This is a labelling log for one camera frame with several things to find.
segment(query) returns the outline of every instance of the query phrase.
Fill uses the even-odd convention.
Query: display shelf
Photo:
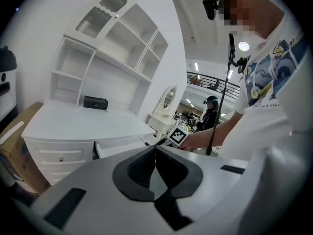
[[[125,71],[126,73],[136,77],[137,79],[146,80],[146,81],[151,83],[151,79],[147,78],[143,74],[136,72],[133,68],[129,67],[128,65],[126,65],[124,63],[119,62],[114,57],[112,57],[106,53],[103,53],[101,51],[97,51],[95,56],[113,64],[114,66],[116,66],[116,67],[120,68],[121,70]]]
[[[160,32],[151,41],[149,48],[156,54],[159,59],[162,59],[166,49],[168,47],[167,42]]]
[[[94,52],[95,49],[65,37],[54,60],[52,70],[83,78]]]
[[[147,78],[152,79],[159,63],[160,60],[153,54],[153,52],[149,48],[147,48],[146,53],[144,54],[144,56],[140,60],[138,67],[136,68],[136,71],[143,74]]]
[[[62,75],[62,76],[67,76],[67,77],[71,77],[73,79],[77,79],[77,80],[80,80],[82,81],[83,79],[81,77],[78,77],[78,76],[74,76],[72,74],[69,74],[69,73],[66,73],[66,72],[63,72],[63,71],[59,71],[59,70],[53,70],[52,73],[55,73],[55,74],[58,74],[58,75]]]
[[[81,83],[76,78],[51,73],[50,100],[77,105]]]
[[[117,22],[106,35],[98,51],[135,69],[145,48],[145,44],[136,35]]]
[[[149,48],[149,51],[153,54],[153,56],[154,56],[158,61],[161,61],[161,59],[154,53],[153,50],[151,50],[151,49]]]
[[[157,31],[156,24],[150,17],[135,4],[121,18],[120,22],[126,25],[140,39],[148,44]]]

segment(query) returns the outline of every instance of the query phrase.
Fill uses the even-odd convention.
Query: drawer
[[[115,146],[112,146],[112,143],[106,143],[106,141],[96,141],[96,150],[100,158],[142,147],[146,147],[146,145],[139,137],[121,140]]]
[[[93,142],[41,142],[25,140],[38,168],[77,167],[92,160]]]
[[[47,179],[47,181],[54,185],[57,182],[61,181],[64,179],[66,176],[68,176],[70,173],[72,173],[75,169],[73,170],[59,170],[59,169],[41,169],[41,173],[43,176]]]
[[[158,140],[152,134],[143,135],[143,136],[140,136],[140,138],[144,142],[147,142],[149,145],[155,145],[158,142]]]

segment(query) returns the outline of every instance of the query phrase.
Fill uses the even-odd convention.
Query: white t-shirt
[[[255,150],[290,133],[275,95],[308,49],[297,21],[286,13],[249,59],[235,103],[235,111],[243,117],[224,140],[219,157],[249,161]]]

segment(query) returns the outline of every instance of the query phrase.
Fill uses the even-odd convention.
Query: man
[[[291,127],[275,95],[290,78],[306,51],[301,28],[270,0],[222,0],[224,19],[264,39],[244,71],[232,118],[217,126],[212,146],[219,157],[250,160],[255,150],[287,136]],[[181,148],[209,145],[213,129],[188,136]]]

